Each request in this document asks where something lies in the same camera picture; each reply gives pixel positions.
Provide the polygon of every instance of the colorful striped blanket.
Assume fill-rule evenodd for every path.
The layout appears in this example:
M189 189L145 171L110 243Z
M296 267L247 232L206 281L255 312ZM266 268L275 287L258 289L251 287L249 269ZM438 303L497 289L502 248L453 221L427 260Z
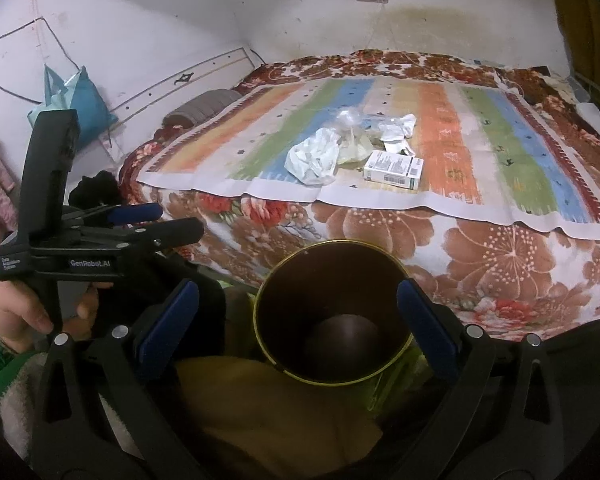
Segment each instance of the colorful striped blanket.
M336 181L305 186L285 168L288 150L333 124L338 110L417 117L411 146L424 159L417 191L365 181L364 162ZM267 200L408 209L467 220L524 222L600 240L600 188L576 152L517 92L390 76L259 86L211 123L181 136L138 180L166 189Z

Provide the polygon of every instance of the blue bag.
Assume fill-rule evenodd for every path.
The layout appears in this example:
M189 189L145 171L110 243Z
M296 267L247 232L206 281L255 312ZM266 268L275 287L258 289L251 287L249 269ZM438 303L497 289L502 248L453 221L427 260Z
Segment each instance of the blue bag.
M73 109L78 112L80 150L106 131L118 118L109 113L107 105L82 67L68 81L45 65L45 102L33 108L27 117L33 127L40 112Z

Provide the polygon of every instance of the green stripe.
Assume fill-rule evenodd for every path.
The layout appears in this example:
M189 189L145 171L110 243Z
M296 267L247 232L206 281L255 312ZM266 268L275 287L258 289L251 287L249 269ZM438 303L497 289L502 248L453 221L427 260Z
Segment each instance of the green stripe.
M544 171L522 147L513 128L486 92L471 87L462 91L493 147L500 173L518 207L537 215L557 211L554 192ZM515 164L509 165L507 160L514 160Z
M313 97L286 118L279 131L268 135L257 148L246 156L240 169L230 177L235 180L251 180L257 177L280 153L288 152L316 112L327 107L336 97L343 83L342 79L328 80Z

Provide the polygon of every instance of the barcode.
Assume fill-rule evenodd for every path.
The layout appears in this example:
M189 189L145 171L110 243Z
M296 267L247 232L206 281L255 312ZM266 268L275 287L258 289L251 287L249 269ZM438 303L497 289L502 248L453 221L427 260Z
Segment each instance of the barcode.
M384 181L385 182L393 182L394 184L404 184L404 179L400 178L398 176L385 175L384 176Z

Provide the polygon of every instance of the gray pillow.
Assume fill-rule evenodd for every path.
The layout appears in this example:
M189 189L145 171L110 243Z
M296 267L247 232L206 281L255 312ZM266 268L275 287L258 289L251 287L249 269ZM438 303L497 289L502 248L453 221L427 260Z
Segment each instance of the gray pillow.
M163 126L193 128L218 115L242 95L235 90L209 90L170 112L162 120Z

